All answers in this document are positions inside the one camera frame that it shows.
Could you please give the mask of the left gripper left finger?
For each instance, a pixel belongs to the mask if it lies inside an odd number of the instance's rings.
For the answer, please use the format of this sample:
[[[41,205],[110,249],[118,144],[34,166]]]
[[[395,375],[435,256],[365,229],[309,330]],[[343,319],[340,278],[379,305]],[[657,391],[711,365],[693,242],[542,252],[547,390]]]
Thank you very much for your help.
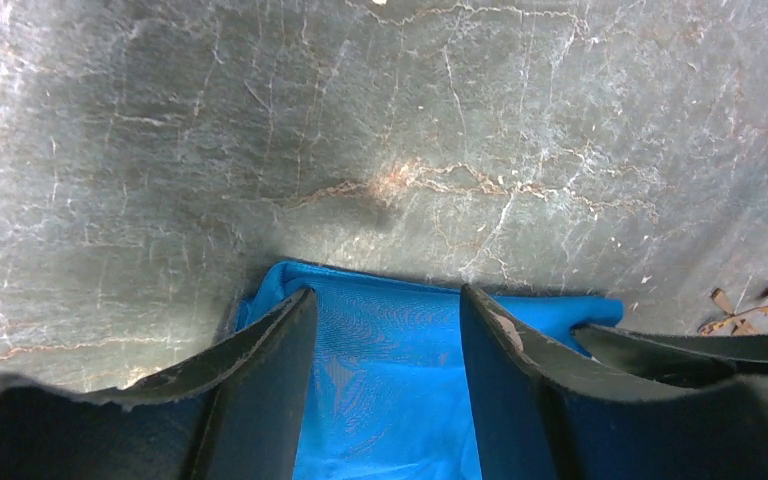
[[[0,373],[0,479],[289,479],[317,323],[303,289],[126,389]]]

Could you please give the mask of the blue cloth napkin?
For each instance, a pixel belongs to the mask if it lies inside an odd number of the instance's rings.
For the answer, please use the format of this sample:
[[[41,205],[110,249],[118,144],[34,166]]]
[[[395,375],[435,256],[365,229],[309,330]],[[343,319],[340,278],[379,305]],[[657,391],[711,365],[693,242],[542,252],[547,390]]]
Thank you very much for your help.
[[[294,477],[480,478],[459,292],[282,261],[238,326],[304,289],[318,326]]]

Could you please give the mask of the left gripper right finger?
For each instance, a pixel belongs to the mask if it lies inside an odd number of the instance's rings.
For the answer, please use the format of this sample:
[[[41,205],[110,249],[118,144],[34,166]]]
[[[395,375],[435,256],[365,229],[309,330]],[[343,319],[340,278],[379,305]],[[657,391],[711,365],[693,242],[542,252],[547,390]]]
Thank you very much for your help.
[[[594,361],[461,290],[486,479],[768,479],[768,375],[661,383]]]

